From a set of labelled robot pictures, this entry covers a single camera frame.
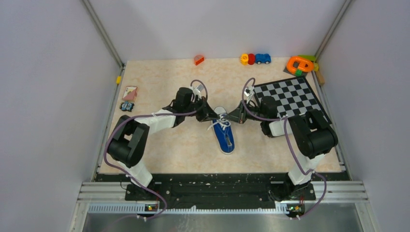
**checkerboard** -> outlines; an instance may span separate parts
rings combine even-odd
[[[253,91],[258,105],[264,96],[275,98],[278,103],[278,117],[286,114],[291,117],[311,109],[318,109],[331,123],[305,76],[255,85]]]

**orange toy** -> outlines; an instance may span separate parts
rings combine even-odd
[[[249,60],[249,56],[248,56],[246,53],[244,53],[244,54],[241,55],[241,63],[242,63],[243,65],[247,65],[247,64],[248,64],[248,60]]]
[[[202,55],[197,55],[194,57],[193,62],[195,63],[195,65],[198,65],[200,63],[202,63],[202,61],[204,61],[205,58]]]
[[[299,64],[297,68],[293,66],[295,62]],[[293,75],[300,75],[302,72],[308,73],[312,71],[315,68],[315,65],[308,59],[302,57],[291,57],[286,65],[286,68]]]

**gray wall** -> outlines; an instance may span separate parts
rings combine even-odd
[[[355,1],[319,64],[353,175],[381,228],[408,231],[410,1]]]
[[[121,58],[143,60],[314,54],[344,0],[91,2]]]
[[[119,68],[78,0],[3,0],[0,31],[0,231],[67,231]]]

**blue toy car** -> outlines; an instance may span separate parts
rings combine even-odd
[[[270,59],[270,55],[269,54],[256,54],[255,55],[255,63],[257,64],[270,64],[270,62],[272,62],[272,60]]]
[[[134,103],[128,102],[128,101],[122,102],[121,105],[119,105],[119,108],[120,108],[122,111],[129,111],[129,112],[131,112],[132,109],[134,108]]]

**marble-patterned mat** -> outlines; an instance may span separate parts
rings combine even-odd
[[[244,83],[256,78],[256,84],[291,78],[283,72],[289,58],[272,58],[271,64],[244,66],[237,58],[206,59],[198,66],[191,59],[129,61],[120,88],[110,131],[119,117],[151,114],[167,106],[180,87],[188,87],[191,80],[200,79],[208,88],[211,107],[223,106],[230,112],[241,98]],[[316,91],[313,77],[307,80]],[[138,86],[133,111],[118,109],[126,86]],[[163,130],[148,138],[143,157],[152,173],[273,173],[287,172],[295,164],[284,136],[268,138],[261,132],[259,122],[232,123],[235,151],[224,155],[210,122],[199,123],[194,117],[173,129]],[[293,136],[293,147],[297,150]],[[333,149],[320,162],[319,172],[340,172]],[[100,173],[120,173],[104,161]]]

